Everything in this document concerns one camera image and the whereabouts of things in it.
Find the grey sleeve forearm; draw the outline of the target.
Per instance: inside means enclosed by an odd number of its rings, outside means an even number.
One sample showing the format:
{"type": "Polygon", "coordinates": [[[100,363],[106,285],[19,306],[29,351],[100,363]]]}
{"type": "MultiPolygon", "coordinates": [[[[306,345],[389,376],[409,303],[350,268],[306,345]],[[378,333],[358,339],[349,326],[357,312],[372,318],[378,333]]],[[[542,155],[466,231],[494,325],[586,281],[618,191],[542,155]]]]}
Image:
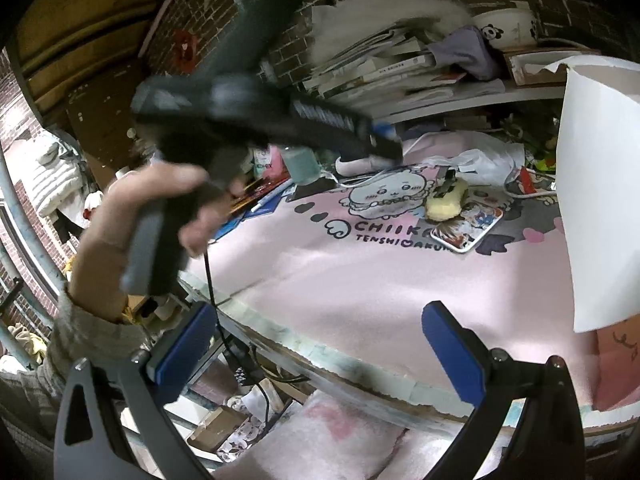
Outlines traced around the grey sleeve forearm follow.
{"type": "Polygon", "coordinates": [[[31,372],[3,372],[1,399],[15,406],[50,408],[60,402],[66,378],[76,361],[87,358],[104,363],[123,359],[145,344],[140,327],[105,321],[75,304],[68,292],[62,292],[43,363],[31,372]]]}

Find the person's left hand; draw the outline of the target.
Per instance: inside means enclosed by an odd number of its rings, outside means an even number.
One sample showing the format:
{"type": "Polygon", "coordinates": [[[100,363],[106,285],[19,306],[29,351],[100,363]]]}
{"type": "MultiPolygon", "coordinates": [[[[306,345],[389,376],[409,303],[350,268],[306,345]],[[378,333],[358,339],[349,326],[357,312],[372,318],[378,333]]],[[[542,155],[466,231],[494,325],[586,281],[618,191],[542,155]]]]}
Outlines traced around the person's left hand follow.
{"type": "Polygon", "coordinates": [[[70,300],[97,318],[118,322],[128,300],[119,282],[139,211],[154,200],[190,194],[207,180],[200,166],[168,162],[153,162],[117,180],[80,239],[67,285],[70,300]]]}

